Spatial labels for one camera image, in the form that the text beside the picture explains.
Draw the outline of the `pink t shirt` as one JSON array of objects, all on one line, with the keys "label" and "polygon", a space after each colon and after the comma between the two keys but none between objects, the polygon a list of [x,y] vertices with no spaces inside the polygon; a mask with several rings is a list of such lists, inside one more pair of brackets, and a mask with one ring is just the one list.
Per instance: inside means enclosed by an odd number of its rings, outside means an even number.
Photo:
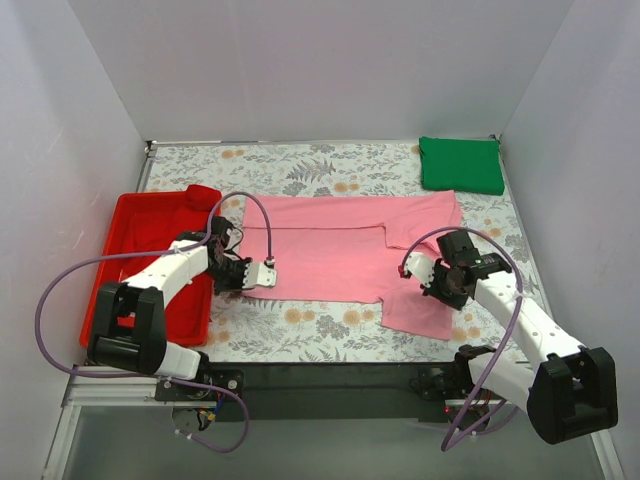
[{"label": "pink t shirt", "polygon": [[247,202],[243,257],[272,252],[277,281],[249,296],[264,300],[382,305],[383,326],[448,340],[452,311],[400,277],[406,251],[439,256],[436,239],[420,236],[457,226],[462,211],[452,191],[409,197],[274,197]]}]

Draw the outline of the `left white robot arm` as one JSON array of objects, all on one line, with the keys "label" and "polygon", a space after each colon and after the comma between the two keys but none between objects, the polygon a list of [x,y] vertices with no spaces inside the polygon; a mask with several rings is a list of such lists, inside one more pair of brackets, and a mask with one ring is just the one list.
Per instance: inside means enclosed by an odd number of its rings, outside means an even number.
[{"label": "left white robot arm", "polygon": [[213,386],[203,369],[204,357],[168,340],[165,309],[195,277],[205,273],[216,294],[246,287],[250,261],[228,254],[233,224],[215,216],[210,237],[185,231],[170,253],[154,260],[121,283],[102,285],[96,295],[89,335],[88,359],[128,372],[178,379],[178,387],[193,400],[205,398]]}]

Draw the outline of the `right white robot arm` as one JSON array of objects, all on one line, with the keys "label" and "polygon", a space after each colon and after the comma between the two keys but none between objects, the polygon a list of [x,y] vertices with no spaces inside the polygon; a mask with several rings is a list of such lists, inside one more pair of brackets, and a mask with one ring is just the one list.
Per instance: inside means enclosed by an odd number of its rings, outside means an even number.
[{"label": "right white robot arm", "polygon": [[456,310],[473,300],[505,329],[528,363],[503,357],[503,347],[464,346],[451,364],[451,383],[464,397],[483,390],[525,412],[538,436],[558,444],[618,423],[616,366],[602,347],[588,348],[565,332],[523,292],[522,276],[506,253],[482,254],[468,229],[445,227],[440,256],[412,252],[399,270],[424,295]]}]

